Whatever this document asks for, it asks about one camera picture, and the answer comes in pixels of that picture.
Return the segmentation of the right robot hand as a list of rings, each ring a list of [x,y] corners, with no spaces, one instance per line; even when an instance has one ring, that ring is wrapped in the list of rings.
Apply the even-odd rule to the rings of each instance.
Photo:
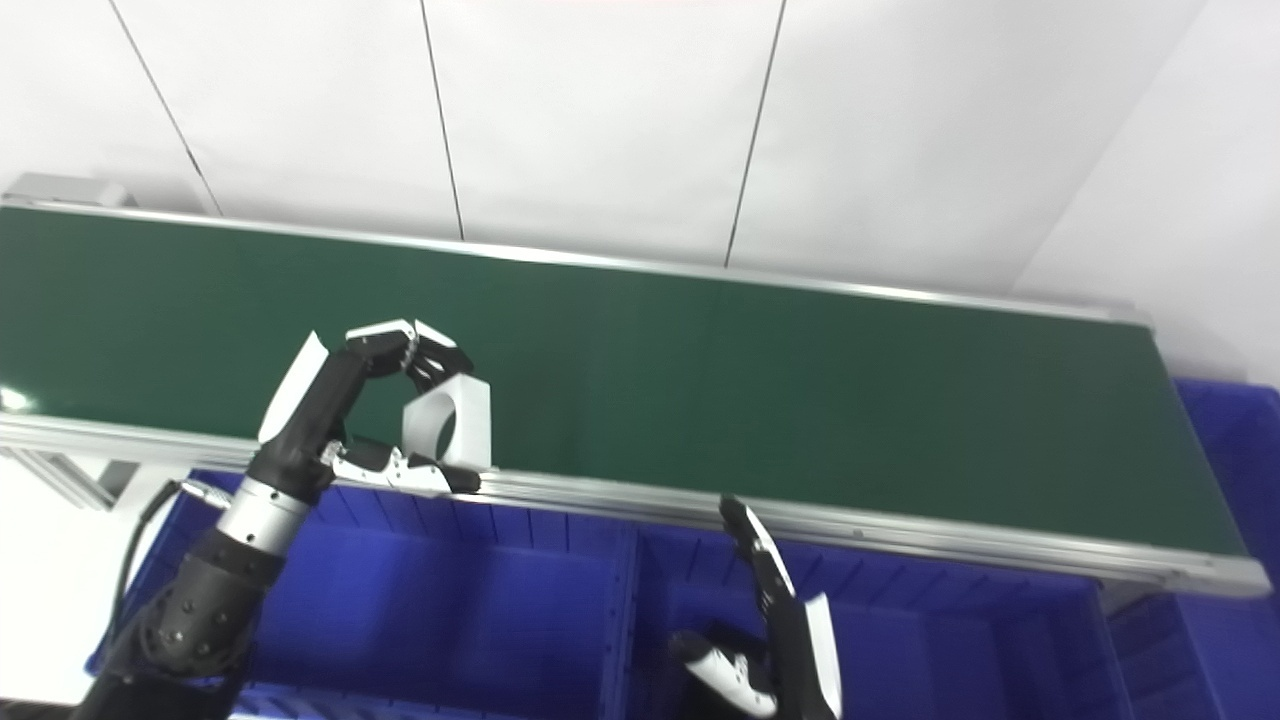
[[[765,661],[722,648],[696,632],[672,634],[671,656],[746,717],[841,719],[844,687],[827,594],[799,597],[774,538],[739,497],[722,496],[719,516],[753,573],[765,624]]]

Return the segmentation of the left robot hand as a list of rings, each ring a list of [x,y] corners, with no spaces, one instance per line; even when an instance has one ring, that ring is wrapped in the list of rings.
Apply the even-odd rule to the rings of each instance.
[[[364,387],[403,375],[415,396],[396,445],[349,436]],[[492,389],[466,352],[422,322],[355,328],[338,350],[307,336],[264,414],[251,479],[306,503],[335,480],[407,495],[475,495],[493,465]]]

